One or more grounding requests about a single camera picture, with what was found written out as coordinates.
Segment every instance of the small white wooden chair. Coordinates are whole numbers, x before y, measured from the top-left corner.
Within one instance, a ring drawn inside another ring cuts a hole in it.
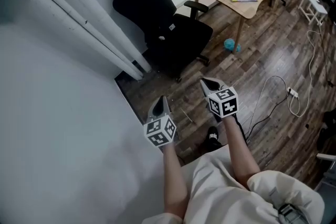
[[[326,11],[326,9],[321,4],[319,4],[319,0],[308,0],[308,1],[309,1],[309,5],[307,7],[307,12],[305,12],[305,10],[302,8],[305,0],[301,1],[300,5],[299,5],[299,9],[303,12],[305,17],[309,21],[309,24],[311,24],[314,20],[316,20],[317,24],[321,26],[322,21],[323,21],[324,17],[326,16],[326,14],[328,12]],[[311,9],[311,6],[313,6],[314,9],[316,10],[315,13]]]

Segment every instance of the human arm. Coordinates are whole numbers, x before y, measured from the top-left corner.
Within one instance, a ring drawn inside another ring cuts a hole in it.
[[[189,198],[174,144],[163,146],[164,212],[184,219]]]
[[[229,145],[232,167],[237,181],[248,188],[249,178],[260,172],[260,168],[248,149],[242,132],[233,116],[222,119]]]

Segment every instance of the floor plank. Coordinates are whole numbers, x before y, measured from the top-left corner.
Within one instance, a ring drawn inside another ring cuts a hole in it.
[[[201,155],[199,146],[212,125],[218,128],[220,141],[226,143],[223,125],[218,124],[205,109],[206,102],[199,84],[202,77],[219,78],[228,86],[235,87],[240,103],[237,117],[245,135],[260,92],[270,76],[281,76],[287,86],[294,88],[300,96],[300,113],[304,110],[310,85],[308,64],[313,54],[306,33],[308,30],[319,32],[319,28],[316,25],[308,26],[307,20],[297,9],[301,0],[286,1],[286,6],[279,4],[275,11],[268,6],[268,0],[260,4],[257,14],[244,22],[240,39],[242,51],[235,55],[224,50],[223,42],[235,37],[238,15],[223,5],[217,5],[204,14],[200,20],[214,30],[203,51],[210,58],[211,64],[205,67],[201,62],[193,61],[183,71],[179,84],[160,73],[155,66],[140,82],[130,79],[126,74],[118,77],[119,86],[142,120],[145,120],[147,111],[156,98],[167,96],[178,129],[176,151],[185,163]],[[253,129],[248,138],[248,146],[261,169],[279,170],[314,187],[322,177],[320,167],[324,166],[315,158],[323,112],[336,106],[336,91],[327,85],[325,67],[326,62],[328,80],[335,83],[334,25],[327,20],[322,26],[321,37],[316,33],[309,33],[309,37],[316,51],[311,63],[312,88],[307,112],[303,117],[297,118],[289,112],[287,103],[282,103],[270,118]],[[280,79],[268,80],[252,125],[268,116],[285,96],[285,85]],[[297,108],[295,101],[292,110]],[[323,152],[335,148],[331,147],[331,143],[325,145]]]

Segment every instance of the pipe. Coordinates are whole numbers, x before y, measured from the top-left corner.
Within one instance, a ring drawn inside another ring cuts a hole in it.
[[[118,56],[112,53],[107,47],[102,46],[99,40],[89,34],[81,27],[74,19],[72,19],[63,9],[61,9],[53,0],[31,0],[47,12],[57,18],[69,31],[79,37],[84,43],[92,47],[97,52],[101,53],[109,59],[117,67],[125,71],[136,80],[140,80],[141,76],[137,74],[130,66],[123,62]]]
[[[135,67],[132,62],[126,58],[110,41],[106,39],[99,31],[97,31],[87,20],[85,20],[73,7],[71,7],[65,0],[53,0],[64,11],[77,21],[82,27],[84,27],[89,33],[96,37],[104,46],[108,47],[114,54],[116,54],[121,60],[128,64],[136,73],[143,75],[142,72]]]
[[[105,29],[112,35],[124,48],[125,50],[139,63],[139,65],[146,71],[151,71],[151,66],[141,55],[141,53],[135,48],[133,43],[121,30],[121,28],[112,20],[112,18],[107,14],[107,12],[100,6],[97,0],[78,0],[80,1],[88,10],[91,11],[93,15],[96,16],[97,20],[102,23]]]

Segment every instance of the white shirt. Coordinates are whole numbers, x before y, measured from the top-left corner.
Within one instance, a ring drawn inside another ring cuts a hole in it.
[[[234,178],[228,146],[207,153],[182,167],[190,200],[182,220],[173,214],[160,214],[142,224],[236,224],[279,223],[271,204],[270,191],[276,187],[286,203],[297,206],[311,224],[322,220],[321,196],[304,183],[276,171],[252,176],[247,190]]]

